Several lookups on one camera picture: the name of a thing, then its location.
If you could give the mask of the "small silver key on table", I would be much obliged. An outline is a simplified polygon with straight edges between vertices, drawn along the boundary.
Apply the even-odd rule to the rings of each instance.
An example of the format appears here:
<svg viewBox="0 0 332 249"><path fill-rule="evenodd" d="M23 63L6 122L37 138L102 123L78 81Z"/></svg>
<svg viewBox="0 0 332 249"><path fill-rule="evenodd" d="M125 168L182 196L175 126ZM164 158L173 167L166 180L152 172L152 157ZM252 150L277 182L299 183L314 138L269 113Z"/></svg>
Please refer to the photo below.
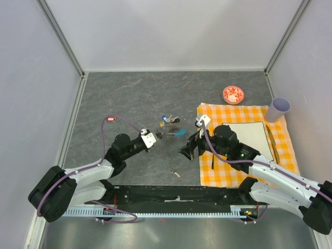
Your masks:
<svg viewBox="0 0 332 249"><path fill-rule="evenodd" d="M178 173L177 173L177 171L176 171L176 169L175 168L173 168L172 170L171 170L171 173L172 174L174 174L174 175L176 175L177 177L181 177Z"/></svg>

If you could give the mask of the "red patterned bowl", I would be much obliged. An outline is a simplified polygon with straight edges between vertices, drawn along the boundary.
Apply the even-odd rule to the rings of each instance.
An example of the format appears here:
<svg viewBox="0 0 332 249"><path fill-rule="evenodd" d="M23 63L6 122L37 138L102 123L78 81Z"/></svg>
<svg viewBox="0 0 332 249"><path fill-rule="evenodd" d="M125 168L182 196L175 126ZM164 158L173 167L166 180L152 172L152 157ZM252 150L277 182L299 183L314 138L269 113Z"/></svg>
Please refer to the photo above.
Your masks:
<svg viewBox="0 0 332 249"><path fill-rule="evenodd" d="M226 103L228 103L230 105L237 105L244 100L245 94L244 94L244 91L240 87L227 86L223 90L223 98Z"/></svg>

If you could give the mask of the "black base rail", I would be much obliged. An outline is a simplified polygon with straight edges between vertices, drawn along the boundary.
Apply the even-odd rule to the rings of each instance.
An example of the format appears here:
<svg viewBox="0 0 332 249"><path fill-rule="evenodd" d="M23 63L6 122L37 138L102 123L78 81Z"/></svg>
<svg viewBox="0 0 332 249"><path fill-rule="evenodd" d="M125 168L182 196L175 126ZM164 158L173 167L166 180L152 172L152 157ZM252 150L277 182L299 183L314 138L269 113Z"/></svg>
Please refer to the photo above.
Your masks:
<svg viewBox="0 0 332 249"><path fill-rule="evenodd" d="M118 185L99 200L131 213L226 213L232 205L256 206L243 188Z"/></svg>

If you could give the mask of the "lilac plastic cup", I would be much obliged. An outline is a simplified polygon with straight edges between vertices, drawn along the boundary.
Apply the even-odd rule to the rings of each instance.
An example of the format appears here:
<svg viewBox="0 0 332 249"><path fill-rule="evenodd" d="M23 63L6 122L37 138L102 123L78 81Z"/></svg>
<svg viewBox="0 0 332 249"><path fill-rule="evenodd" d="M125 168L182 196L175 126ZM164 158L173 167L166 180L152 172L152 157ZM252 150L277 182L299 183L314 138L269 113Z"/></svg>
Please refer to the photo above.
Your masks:
<svg viewBox="0 0 332 249"><path fill-rule="evenodd" d="M284 98L274 98L265 114L265 121L269 123L277 122L291 108L291 104Z"/></svg>

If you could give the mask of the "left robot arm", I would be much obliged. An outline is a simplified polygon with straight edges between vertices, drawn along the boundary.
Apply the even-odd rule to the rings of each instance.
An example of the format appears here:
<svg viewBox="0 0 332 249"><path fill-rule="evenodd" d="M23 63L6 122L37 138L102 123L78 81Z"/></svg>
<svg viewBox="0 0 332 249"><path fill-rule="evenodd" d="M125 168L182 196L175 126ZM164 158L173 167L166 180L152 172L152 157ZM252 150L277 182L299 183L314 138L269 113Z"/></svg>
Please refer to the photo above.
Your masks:
<svg viewBox="0 0 332 249"><path fill-rule="evenodd" d="M51 223L59 219L68 208L89 201L103 204L112 202L114 192L109 178L120 174L126 160L142 151L149 151L162 137L160 132L144 130L135 139L119 134L106 154L96 162L64 170L51 167L28 196L37 215Z"/></svg>

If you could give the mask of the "orange checkered cloth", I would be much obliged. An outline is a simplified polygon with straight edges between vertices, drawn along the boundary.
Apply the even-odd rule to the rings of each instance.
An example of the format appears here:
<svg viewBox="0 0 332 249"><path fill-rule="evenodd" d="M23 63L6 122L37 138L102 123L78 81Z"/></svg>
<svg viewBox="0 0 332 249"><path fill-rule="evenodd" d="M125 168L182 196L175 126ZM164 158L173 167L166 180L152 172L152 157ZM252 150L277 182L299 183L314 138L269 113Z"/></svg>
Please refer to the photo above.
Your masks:
<svg viewBox="0 0 332 249"><path fill-rule="evenodd" d="M292 146L291 138L287 130L285 117L280 118L277 122L268 123L265 121L267 106L238 106L238 105L215 105L201 103L197 107L198 114L205 114L210 117L209 132L223 123L246 123L260 122L265 126L265 133L268 138L272 155L275 158L271 141L269 139L266 125L272 131L276 142L276 148L279 153L279 165L300 174L297 165L295 152ZM211 169L212 153L205 152L199 157L200 166L200 184L202 186L212 187L239 187L242 181L248 177L248 174L233 169L230 165L214 158L214 170Z"/></svg>

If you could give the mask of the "red key tag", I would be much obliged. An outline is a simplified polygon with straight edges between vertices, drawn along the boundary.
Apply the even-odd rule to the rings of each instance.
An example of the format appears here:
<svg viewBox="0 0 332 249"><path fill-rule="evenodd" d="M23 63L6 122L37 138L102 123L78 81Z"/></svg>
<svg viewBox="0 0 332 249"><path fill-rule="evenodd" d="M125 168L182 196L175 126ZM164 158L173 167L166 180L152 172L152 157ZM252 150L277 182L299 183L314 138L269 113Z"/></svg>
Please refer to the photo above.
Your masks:
<svg viewBox="0 0 332 249"><path fill-rule="evenodd" d="M106 121L108 121L108 122L114 122L115 120L116 120L115 117L107 117L106 118Z"/></svg>

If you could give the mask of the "gold knife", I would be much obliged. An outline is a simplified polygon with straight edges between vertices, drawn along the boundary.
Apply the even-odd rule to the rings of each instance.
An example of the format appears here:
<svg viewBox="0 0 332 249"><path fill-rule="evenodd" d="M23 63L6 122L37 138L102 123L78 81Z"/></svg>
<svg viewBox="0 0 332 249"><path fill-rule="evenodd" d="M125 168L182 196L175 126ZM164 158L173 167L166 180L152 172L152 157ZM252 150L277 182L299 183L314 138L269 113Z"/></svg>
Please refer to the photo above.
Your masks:
<svg viewBox="0 0 332 249"><path fill-rule="evenodd" d="M280 163L280 157L279 157L279 153L278 153L278 150L276 148L276 142L275 142L275 139L272 135L272 131L270 130L270 128L266 125L266 129L267 129L267 132L268 132L268 135L269 135L269 139L271 141L271 144L272 144L272 148L273 148L273 152L274 152L274 155L275 155L275 161L277 164Z"/></svg>

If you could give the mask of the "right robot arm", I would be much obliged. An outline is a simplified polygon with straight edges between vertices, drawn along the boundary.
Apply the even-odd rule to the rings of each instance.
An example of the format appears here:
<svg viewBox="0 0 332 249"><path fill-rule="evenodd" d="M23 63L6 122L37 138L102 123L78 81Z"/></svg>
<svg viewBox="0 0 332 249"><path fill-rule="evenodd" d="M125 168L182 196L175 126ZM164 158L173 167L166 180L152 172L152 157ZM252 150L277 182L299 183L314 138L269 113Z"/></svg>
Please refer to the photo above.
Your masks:
<svg viewBox="0 0 332 249"><path fill-rule="evenodd" d="M277 206L300 217L311 229L330 234L331 182L318 183L285 169L241 143L228 125L218 126L213 135L201 127L178 152L193 160L195 148L199 155L209 151L233 169L248 174L237 192L241 203Z"/></svg>

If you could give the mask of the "white square plate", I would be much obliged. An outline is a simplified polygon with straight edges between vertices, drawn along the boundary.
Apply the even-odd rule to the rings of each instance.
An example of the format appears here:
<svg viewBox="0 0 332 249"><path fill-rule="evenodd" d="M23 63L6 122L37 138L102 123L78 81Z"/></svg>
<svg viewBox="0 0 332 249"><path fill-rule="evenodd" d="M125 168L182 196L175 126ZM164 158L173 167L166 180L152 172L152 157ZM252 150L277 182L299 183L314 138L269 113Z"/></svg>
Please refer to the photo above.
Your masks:
<svg viewBox="0 0 332 249"><path fill-rule="evenodd" d="M246 122L246 123L223 123L228 125L233 132L237 134L238 140L250 146L261 154L273 161L274 157L269 146L268 138L265 133L265 126L260 122Z"/></svg>

